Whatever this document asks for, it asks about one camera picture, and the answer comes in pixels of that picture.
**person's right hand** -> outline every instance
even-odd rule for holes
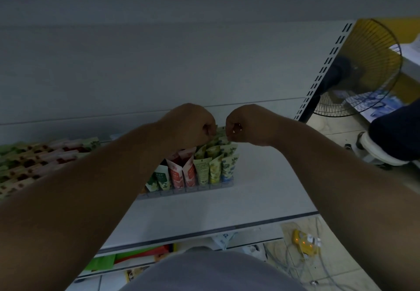
[[[226,119],[226,135],[230,141],[271,146],[279,137],[280,115],[256,104],[235,109]]]

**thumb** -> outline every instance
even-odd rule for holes
[[[229,141],[238,142],[238,143],[246,143],[247,141],[247,134],[245,130],[241,130],[236,133],[232,133],[228,136]]]

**fist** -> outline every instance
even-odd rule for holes
[[[213,115],[196,104],[182,104],[169,111],[159,122],[172,135],[179,150],[205,144],[216,135]]]
[[[259,105],[243,105],[227,117],[226,135],[230,141],[270,146],[279,137],[282,119],[286,120]]]

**fan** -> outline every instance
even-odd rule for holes
[[[300,121],[312,113],[343,117],[375,106],[395,85],[401,66],[394,34],[374,19],[358,20]]]

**person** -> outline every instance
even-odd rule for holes
[[[215,133],[206,109],[184,104],[1,203],[1,289],[65,290],[162,159]],[[419,195],[309,126],[258,105],[234,110],[226,134],[280,151],[333,233],[383,291],[419,289]],[[159,262],[123,290],[304,288],[251,256],[204,251]]]

